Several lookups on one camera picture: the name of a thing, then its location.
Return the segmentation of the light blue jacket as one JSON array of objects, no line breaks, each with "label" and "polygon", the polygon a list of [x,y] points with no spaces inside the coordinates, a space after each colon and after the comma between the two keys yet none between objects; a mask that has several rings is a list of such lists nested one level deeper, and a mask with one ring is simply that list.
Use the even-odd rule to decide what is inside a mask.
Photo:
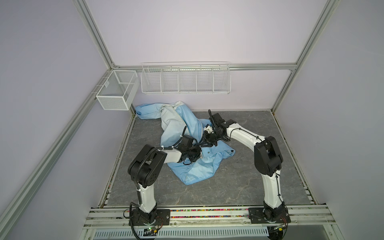
[{"label": "light blue jacket", "polygon": [[161,119],[164,131],[161,146],[182,153],[180,159],[171,160],[168,166],[185,185],[213,177],[222,160],[235,154],[223,141],[216,145],[205,143],[204,127],[211,126],[211,122],[198,119],[181,101],[140,105],[136,107],[136,114],[142,120]]}]

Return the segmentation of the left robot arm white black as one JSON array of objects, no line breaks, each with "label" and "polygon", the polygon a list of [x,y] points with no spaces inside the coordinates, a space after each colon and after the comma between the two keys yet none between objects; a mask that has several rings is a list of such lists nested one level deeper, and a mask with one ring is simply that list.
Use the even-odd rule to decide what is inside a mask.
[{"label": "left robot arm white black", "polygon": [[139,220],[151,224],[157,216],[157,202],[154,183],[164,164],[190,165],[201,157],[198,141],[189,136],[180,139],[169,147],[145,145],[128,168],[128,174],[134,182],[138,194],[138,206],[135,212]]}]

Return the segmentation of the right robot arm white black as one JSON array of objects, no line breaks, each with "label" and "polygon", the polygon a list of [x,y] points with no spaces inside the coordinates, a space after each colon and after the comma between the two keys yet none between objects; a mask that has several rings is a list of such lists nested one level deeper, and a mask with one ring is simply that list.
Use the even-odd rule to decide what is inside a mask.
[{"label": "right robot arm white black", "polygon": [[254,153],[254,165],[262,175],[265,191],[264,210],[262,218],[269,223],[282,218],[286,210],[281,193],[280,175],[283,163],[277,140],[272,137],[260,136],[253,133],[238,123],[229,120],[222,123],[214,123],[213,126],[204,127],[202,142],[214,145],[218,141],[236,140],[249,148]]}]

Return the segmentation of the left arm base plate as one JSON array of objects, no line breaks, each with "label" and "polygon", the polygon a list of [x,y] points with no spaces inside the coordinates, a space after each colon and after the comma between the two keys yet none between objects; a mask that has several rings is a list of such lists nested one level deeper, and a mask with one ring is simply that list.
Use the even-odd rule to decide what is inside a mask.
[{"label": "left arm base plate", "polygon": [[168,226],[171,219],[170,209],[155,209],[150,213],[145,213],[141,210],[134,209],[130,213],[130,217],[134,226],[152,226],[163,225]]}]

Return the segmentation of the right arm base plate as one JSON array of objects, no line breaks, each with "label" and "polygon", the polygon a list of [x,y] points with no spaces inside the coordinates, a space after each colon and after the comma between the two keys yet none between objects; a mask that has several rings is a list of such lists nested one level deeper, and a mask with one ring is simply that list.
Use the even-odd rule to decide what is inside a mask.
[{"label": "right arm base plate", "polygon": [[291,218],[286,208],[249,208],[252,224],[289,224]]}]

